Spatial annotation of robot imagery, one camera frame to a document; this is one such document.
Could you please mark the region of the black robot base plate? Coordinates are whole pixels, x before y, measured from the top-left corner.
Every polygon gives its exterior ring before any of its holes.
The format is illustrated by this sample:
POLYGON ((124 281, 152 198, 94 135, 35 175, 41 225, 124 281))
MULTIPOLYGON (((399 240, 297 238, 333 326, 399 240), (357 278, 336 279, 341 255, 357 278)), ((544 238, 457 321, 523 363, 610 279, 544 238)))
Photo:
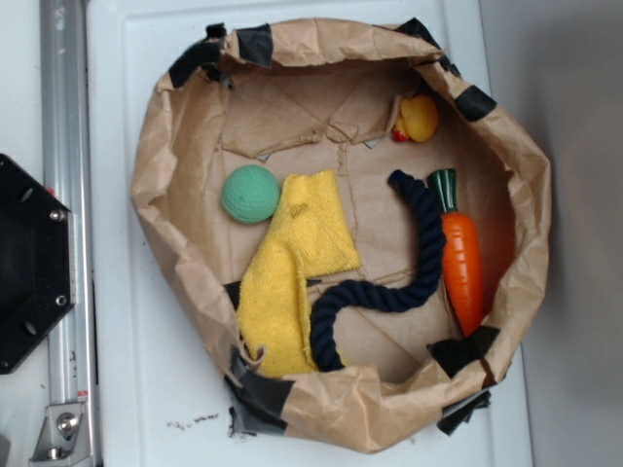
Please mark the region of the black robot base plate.
POLYGON ((14 372, 74 305, 71 211, 1 156, 1 374, 14 372))

